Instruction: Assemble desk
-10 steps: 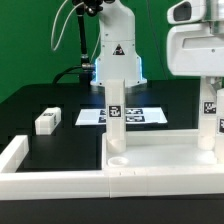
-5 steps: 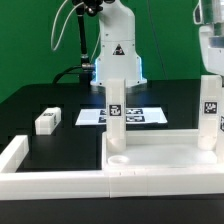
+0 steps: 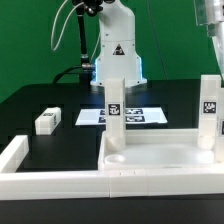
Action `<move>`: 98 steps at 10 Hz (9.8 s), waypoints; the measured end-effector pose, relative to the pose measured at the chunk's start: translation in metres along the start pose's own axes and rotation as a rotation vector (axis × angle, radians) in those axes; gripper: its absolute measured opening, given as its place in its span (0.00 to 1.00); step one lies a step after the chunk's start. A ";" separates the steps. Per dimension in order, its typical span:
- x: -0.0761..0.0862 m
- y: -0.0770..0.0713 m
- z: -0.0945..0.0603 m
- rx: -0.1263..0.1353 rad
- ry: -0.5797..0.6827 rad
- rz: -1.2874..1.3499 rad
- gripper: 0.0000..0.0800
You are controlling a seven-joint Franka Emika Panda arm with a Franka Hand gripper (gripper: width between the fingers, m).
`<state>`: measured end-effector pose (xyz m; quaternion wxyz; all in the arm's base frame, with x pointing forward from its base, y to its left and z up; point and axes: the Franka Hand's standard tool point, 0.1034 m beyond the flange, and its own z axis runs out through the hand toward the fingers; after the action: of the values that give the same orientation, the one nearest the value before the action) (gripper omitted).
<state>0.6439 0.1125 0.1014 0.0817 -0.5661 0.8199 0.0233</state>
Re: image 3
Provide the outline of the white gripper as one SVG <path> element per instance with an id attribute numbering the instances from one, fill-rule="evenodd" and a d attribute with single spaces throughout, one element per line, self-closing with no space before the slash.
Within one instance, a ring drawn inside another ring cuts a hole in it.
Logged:
<path id="1" fill-rule="evenodd" d="M 220 72 L 222 75 L 224 75 L 224 52 L 222 47 L 222 41 L 218 36 L 214 36 L 212 38 L 212 41 Z"/>

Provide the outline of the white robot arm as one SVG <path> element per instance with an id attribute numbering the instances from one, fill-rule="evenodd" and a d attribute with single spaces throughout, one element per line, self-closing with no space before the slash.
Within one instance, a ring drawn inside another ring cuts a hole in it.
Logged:
<path id="1" fill-rule="evenodd" d="M 92 86 L 197 79 L 214 67 L 224 77 L 224 0 L 105 0 L 102 7 Z"/>

